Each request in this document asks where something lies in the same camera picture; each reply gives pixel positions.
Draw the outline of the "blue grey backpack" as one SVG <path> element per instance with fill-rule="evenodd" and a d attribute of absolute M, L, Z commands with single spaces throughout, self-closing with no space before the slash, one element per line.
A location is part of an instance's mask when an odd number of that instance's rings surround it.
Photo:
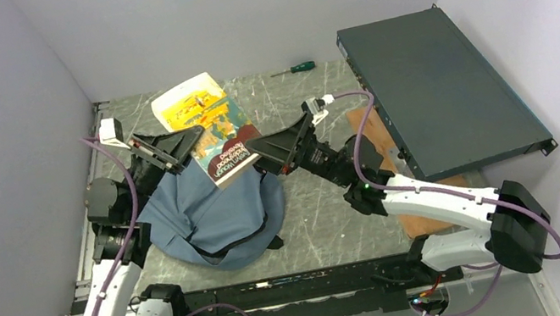
<path fill-rule="evenodd" d="M 285 210 L 284 188 L 275 175 L 245 169 L 219 189 L 191 164 L 163 177 L 138 220 L 151 226 L 150 241 L 165 255 L 233 271 L 284 246 L 279 233 Z"/>

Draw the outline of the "yellow small book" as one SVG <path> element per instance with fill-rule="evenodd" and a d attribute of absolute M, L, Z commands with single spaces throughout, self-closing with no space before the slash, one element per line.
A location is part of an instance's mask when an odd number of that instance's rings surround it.
<path fill-rule="evenodd" d="M 153 99 L 151 108 L 167 131 L 176 131 L 190 125 L 203 125 L 208 111 L 226 97 L 217 81 L 203 72 Z"/>

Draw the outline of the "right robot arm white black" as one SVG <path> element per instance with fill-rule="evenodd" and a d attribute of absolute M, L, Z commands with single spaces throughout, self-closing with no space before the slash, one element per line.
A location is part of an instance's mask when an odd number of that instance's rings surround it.
<path fill-rule="evenodd" d="M 461 227 L 415 238 L 407 264 L 413 281 L 429 284 L 443 271 L 479 263 L 536 274 L 546 260 L 560 259 L 560 243 L 558 253 L 546 252 L 548 237 L 556 235 L 549 213 L 519 182 L 468 188 L 415 180 L 382 169 L 383 158 L 370 140 L 355 135 L 337 151 L 314 132 L 313 116 L 306 113 L 246 146 L 259 156 L 259 169 L 288 175 L 300 168 L 345 188 L 345 201 L 366 216 L 419 216 Z"/>

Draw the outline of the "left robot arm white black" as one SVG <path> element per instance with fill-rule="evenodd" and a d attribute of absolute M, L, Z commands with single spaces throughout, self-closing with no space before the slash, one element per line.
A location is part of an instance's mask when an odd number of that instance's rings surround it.
<path fill-rule="evenodd" d="M 204 129 L 160 136 L 134 134 L 127 148 L 124 180 L 96 178 L 85 192 L 86 218 L 95 236 L 91 287 L 83 316 L 126 316 L 151 245 L 151 226 L 138 214 L 166 175 L 182 173 Z M 178 285 L 151 284 L 140 295 L 135 316 L 189 316 Z"/>

